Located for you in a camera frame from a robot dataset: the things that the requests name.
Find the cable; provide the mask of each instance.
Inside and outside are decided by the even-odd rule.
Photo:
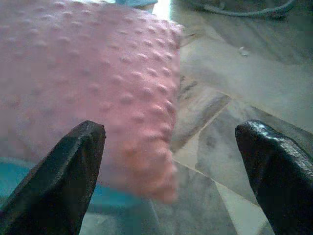
[[[250,12],[233,12],[233,11],[225,11],[223,10],[224,5],[221,4],[221,7],[214,7],[210,6],[208,4],[201,4],[201,3],[195,3],[192,0],[188,0],[191,4],[203,8],[206,11],[221,14],[221,15],[227,15],[227,16],[235,16],[235,17],[263,17],[263,16],[269,16],[273,18],[280,18],[283,16],[284,13],[290,11],[296,0],[288,0],[285,4],[273,7],[273,8],[266,8],[261,11],[250,11]]]

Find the white debris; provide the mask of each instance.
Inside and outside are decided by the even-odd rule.
[[[239,48],[239,53],[240,53],[242,56],[248,56],[248,55],[249,55],[249,52],[245,49],[245,47]]]

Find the floor tile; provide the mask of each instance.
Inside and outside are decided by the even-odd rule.
[[[180,164],[179,200],[155,203],[165,235],[236,235],[215,183]]]
[[[238,150],[235,128],[245,120],[258,119],[293,138],[313,156],[313,135],[243,102],[232,100],[199,135],[196,169],[237,194],[256,203]]]
[[[180,78],[179,110],[172,137],[172,150],[176,152],[196,134],[230,98],[196,80]]]
[[[109,215],[86,213],[79,235],[120,235],[116,220]]]
[[[181,49],[181,73],[313,133],[313,64],[285,65],[201,37]]]
[[[268,222],[262,209],[216,183],[238,235],[258,235]]]

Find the marble floor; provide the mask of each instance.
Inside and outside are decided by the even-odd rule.
[[[240,9],[234,2],[228,1]],[[154,202],[164,235],[274,234],[250,188],[235,127],[259,119],[313,156],[310,4],[299,0],[280,21],[210,14],[185,0],[154,6],[154,14],[185,27],[172,139],[179,199]],[[108,234],[113,225],[109,217],[88,213],[81,234]]]

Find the pink blanket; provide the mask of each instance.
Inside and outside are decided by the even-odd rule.
[[[180,34],[175,23],[127,7],[4,1],[2,135],[14,133],[33,151],[22,158],[37,163],[80,122],[101,123],[98,183],[172,202]]]

